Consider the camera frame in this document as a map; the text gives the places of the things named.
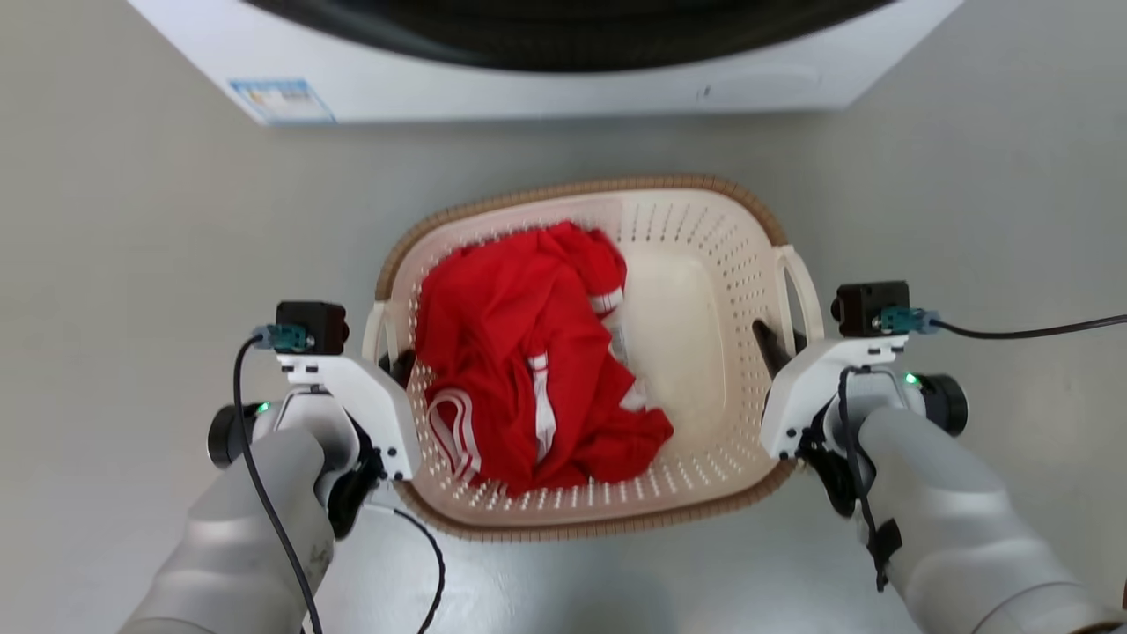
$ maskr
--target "laundry basket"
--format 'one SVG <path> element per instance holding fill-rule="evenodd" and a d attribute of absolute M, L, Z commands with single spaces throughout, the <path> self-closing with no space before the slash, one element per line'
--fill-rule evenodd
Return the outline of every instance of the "laundry basket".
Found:
<path fill-rule="evenodd" d="M 392 249 L 376 285 L 363 355 L 396 359 L 415 341 L 421 282 L 454 249 L 571 220 L 614 239 L 627 260 L 625 298 L 611 315 L 625 365 L 674 427 L 641 476 L 508 498 L 497 483 L 452 476 L 426 425 L 416 366 L 407 392 L 423 465 L 396 483 L 406 504 L 449 534 L 534 542 L 611 535 L 696 520 L 753 504 L 795 468 L 758 445 L 771 379 L 752 324 L 795 343 L 787 276 L 806 336 L 823 337 L 814 286 L 770 211 L 749 191 L 706 176 L 621 178 L 547 187 L 436 213 Z"/>

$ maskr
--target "black round door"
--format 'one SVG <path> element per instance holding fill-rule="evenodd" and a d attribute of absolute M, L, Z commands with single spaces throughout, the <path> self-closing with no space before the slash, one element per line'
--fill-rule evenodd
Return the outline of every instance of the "black round door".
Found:
<path fill-rule="evenodd" d="M 353 42 L 452 64 L 607 72 L 778 44 L 894 0 L 248 0 Z"/>

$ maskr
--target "basket handle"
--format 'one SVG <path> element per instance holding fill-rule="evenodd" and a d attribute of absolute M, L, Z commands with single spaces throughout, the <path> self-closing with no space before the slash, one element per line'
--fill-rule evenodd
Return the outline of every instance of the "basket handle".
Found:
<path fill-rule="evenodd" d="M 825 339 L 826 332 L 822 324 L 822 307 L 818 305 L 818 293 L 814 289 L 810 271 L 806 262 L 795 251 L 795 247 L 783 244 L 774 247 L 775 284 L 779 288 L 779 313 L 782 321 L 782 339 L 787 354 L 795 357 L 795 323 L 790 314 L 790 297 L 787 291 L 787 276 L 795 284 L 798 293 L 798 304 L 802 310 L 802 323 L 806 325 L 808 342 Z"/>
<path fill-rule="evenodd" d="M 367 313 L 367 324 L 364 325 L 364 342 L 361 343 L 361 357 L 373 364 L 380 363 L 380 340 L 388 343 L 388 359 L 394 364 L 399 359 L 399 341 L 396 339 L 394 320 L 388 316 L 388 302 L 375 301 Z"/>

